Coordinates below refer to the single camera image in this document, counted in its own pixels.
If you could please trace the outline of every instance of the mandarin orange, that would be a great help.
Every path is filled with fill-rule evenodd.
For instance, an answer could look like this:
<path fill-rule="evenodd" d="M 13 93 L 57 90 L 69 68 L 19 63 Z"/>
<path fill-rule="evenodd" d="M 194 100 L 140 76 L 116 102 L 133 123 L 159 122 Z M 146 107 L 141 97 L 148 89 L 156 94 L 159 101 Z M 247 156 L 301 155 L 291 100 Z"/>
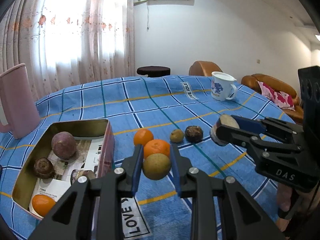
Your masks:
<path fill-rule="evenodd" d="M 139 129 L 133 137 L 133 143 L 136 146 L 137 144 L 142 144 L 145 146 L 147 142 L 153 140 L 153 134 L 150 130 L 141 128 Z"/>
<path fill-rule="evenodd" d="M 168 158 L 170 157 L 170 144 L 167 143 L 164 140 L 155 139 L 149 141 L 144 149 L 143 149 L 143 155 L 146 159 L 148 156 L 154 153 L 162 153 L 166 155 Z"/>
<path fill-rule="evenodd" d="M 44 217 L 56 202 L 46 195 L 35 195 L 32 199 L 33 209 L 42 217 Z"/>

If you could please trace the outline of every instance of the sheer curtain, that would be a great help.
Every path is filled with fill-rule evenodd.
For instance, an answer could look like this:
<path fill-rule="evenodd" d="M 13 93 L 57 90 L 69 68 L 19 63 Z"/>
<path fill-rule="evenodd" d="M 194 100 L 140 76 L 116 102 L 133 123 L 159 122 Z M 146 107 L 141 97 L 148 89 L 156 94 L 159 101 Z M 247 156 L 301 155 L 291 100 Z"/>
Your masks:
<path fill-rule="evenodd" d="M 134 76 L 133 0 L 16 0 L 0 22 L 0 73 L 27 66 L 34 100 Z"/>

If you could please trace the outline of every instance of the pink jug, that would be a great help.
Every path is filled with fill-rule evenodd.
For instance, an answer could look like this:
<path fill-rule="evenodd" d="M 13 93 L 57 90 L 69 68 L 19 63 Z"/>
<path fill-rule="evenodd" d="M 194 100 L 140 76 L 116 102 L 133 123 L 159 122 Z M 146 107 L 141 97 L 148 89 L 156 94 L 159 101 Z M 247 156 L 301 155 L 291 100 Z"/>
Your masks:
<path fill-rule="evenodd" d="M 11 131 L 19 139 L 32 132 L 40 116 L 29 87 L 26 65 L 14 66 L 0 74 L 0 132 Z"/>

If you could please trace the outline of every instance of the enamel mug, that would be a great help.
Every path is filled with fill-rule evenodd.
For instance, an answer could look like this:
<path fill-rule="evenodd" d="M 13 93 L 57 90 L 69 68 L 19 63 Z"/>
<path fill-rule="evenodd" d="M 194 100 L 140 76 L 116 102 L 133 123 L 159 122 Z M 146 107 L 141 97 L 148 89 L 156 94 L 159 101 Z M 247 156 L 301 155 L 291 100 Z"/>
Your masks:
<path fill-rule="evenodd" d="M 236 79 L 229 74 L 212 72 L 211 95 L 219 101 L 231 100 L 236 96 L 237 88 L 233 84 Z"/>

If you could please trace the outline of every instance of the stool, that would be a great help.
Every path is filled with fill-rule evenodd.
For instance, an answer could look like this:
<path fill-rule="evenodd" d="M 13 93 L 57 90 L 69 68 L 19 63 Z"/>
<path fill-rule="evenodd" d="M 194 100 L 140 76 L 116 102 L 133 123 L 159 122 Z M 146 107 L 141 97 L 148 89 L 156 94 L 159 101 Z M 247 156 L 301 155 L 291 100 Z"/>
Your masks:
<path fill-rule="evenodd" d="M 148 75 L 148 77 L 163 77 L 170 75 L 171 69 L 161 66 L 145 66 L 137 69 L 137 74 Z"/>

